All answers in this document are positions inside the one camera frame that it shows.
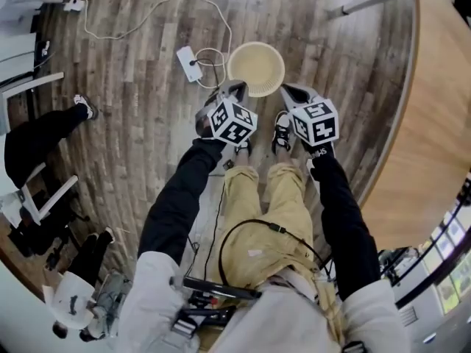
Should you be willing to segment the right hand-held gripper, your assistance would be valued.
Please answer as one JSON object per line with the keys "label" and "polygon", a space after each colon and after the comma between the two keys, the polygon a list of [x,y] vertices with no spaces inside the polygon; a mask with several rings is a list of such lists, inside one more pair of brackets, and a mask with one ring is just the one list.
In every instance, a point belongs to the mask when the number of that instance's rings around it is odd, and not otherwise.
{"label": "right hand-held gripper", "polygon": [[339,115],[330,99],[313,88],[285,83],[281,96],[288,110],[294,134],[309,146],[339,139]]}

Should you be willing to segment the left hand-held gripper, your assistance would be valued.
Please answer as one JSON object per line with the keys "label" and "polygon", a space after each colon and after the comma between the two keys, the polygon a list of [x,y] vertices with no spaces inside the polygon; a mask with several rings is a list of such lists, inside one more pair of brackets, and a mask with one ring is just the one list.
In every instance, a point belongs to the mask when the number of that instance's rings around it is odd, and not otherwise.
{"label": "left hand-held gripper", "polygon": [[196,113],[197,134],[203,136],[204,123],[207,121],[211,138],[240,146],[258,126],[258,115],[247,108],[248,100],[249,88],[246,82],[238,79],[223,82]]}

